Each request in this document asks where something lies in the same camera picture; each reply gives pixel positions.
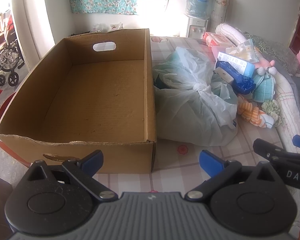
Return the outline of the green leaf pattern pillow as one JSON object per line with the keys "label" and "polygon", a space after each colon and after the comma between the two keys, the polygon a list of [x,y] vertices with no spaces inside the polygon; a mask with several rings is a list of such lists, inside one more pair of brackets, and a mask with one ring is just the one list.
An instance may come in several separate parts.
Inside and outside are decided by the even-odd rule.
{"label": "green leaf pattern pillow", "polygon": [[252,39],[255,47],[268,61],[275,61],[275,67],[290,76],[300,77],[300,63],[290,48],[280,42],[267,40],[247,31],[243,32],[246,38]]}

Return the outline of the large white plastic bag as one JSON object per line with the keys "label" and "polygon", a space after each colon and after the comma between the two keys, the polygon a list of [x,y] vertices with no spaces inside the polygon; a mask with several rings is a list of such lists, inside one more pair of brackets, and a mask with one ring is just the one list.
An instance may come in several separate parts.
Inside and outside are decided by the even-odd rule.
{"label": "large white plastic bag", "polygon": [[200,146],[225,146],[237,134],[238,99],[214,64],[178,47],[153,67],[157,136]]}

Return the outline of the orange striped cloth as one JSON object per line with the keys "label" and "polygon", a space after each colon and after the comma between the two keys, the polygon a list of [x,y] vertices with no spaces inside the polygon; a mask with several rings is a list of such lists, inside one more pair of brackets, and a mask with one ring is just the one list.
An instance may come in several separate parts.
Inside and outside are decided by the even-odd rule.
{"label": "orange striped cloth", "polygon": [[254,106],[241,95],[238,95],[237,114],[244,121],[260,128],[272,128],[274,126],[274,119],[271,116]]}

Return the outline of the blue tissue pack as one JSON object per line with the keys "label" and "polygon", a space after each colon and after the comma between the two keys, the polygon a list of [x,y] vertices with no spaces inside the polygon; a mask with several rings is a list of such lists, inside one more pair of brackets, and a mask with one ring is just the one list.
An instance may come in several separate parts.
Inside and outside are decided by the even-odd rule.
{"label": "blue tissue pack", "polygon": [[256,88],[253,81],[255,66],[252,63],[220,51],[215,64],[215,68],[218,67],[234,79],[231,85],[236,93],[247,95]]}

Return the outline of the pink wet wipes pack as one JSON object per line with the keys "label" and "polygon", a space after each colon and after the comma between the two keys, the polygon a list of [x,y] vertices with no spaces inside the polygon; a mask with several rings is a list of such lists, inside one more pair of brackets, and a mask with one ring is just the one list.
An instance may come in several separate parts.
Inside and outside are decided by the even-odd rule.
{"label": "pink wet wipes pack", "polygon": [[232,42],[227,37],[211,32],[205,32],[203,40],[205,41],[208,47],[232,47]]}

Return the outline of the teal checkered towel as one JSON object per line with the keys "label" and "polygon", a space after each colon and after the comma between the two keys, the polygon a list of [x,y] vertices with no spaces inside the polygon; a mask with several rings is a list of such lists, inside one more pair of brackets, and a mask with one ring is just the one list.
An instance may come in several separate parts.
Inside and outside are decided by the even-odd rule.
{"label": "teal checkered towel", "polygon": [[256,87],[253,91],[253,100],[258,103],[264,103],[267,100],[273,100],[275,94],[275,79],[272,75],[266,73],[263,76],[254,74],[253,81]]}

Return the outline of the brown cardboard box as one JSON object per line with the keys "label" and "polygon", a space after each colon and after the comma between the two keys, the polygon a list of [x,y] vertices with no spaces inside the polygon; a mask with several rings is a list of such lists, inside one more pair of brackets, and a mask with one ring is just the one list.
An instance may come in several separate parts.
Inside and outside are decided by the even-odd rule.
{"label": "brown cardboard box", "polygon": [[103,173],[150,173],[157,135],[149,30],[62,39],[17,89],[0,140],[28,163],[101,150]]}

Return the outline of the white water dispenser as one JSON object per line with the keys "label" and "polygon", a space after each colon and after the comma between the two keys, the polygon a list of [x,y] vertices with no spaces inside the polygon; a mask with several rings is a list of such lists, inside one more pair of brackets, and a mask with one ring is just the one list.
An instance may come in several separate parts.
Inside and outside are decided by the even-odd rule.
{"label": "white water dispenser", "polygon": [[208,23],[208,18],[188,16],[186,37],[202,40]]}

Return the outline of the wheelchair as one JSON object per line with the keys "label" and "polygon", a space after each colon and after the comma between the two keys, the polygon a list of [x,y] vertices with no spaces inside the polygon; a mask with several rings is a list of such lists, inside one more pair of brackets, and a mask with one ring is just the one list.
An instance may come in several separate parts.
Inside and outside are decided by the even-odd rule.
{"label": "wheelchair", "polygon": [[0,45],[0,87],[6,82],[15,87],[19,83],[16,69],[24,64],[13,23],[7,25],[4,32],[5,42]]}

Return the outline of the rolled floral mat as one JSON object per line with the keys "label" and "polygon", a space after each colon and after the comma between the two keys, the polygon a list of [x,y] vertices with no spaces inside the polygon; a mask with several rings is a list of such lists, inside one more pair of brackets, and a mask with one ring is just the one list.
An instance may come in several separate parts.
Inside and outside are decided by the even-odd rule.
{"label": "rolled floral mat", "polygon": [[213,0],[212,12],[210,16],[211,26],[210,30],[215,31],[216,27],[225,22],[227,9],[230,4],[230,0]]}

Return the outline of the white quilted blanket roll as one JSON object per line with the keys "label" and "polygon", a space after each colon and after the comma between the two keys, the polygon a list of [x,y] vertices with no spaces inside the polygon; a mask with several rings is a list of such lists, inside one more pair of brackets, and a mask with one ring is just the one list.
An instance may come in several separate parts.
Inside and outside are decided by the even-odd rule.
{"label": "white quilted blanket roll", "polygon": [[[227,23],[219,24],[215,33],[222,34],[236,46],[246,38],[243,33]],[[258,60],[265,59],[255,47]],[[300,148],[293,145],[292,139],[300,135],[300,77],[290,76],[288,73],[277,70],[275,78],[275,100],[279,104],[282,123],[277,126],[277,132],[284,148],[288,152],[300,153]]]}

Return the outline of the blue water jug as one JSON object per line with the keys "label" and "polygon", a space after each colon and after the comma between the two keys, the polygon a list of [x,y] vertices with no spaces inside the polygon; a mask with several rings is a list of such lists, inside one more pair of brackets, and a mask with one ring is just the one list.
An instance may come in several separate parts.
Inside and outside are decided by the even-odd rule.
{"label": "blue water jug", "polygon": [[206,18],[209,0],[186,0],[186,14],[197,18]]}

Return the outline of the pink round plush toy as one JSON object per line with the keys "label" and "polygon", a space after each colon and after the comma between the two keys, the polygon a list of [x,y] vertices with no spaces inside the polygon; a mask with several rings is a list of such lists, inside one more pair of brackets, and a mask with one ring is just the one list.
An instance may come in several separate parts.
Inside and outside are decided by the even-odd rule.
{"label": "pink round plush toy", "polygon": [[260,76],[268,73],[270,75],[276,75],[277,69],[275,68],[275,61],[271,60],[270,62],[266,59],[260,59],[257,63],[254,64],[256,72]]}

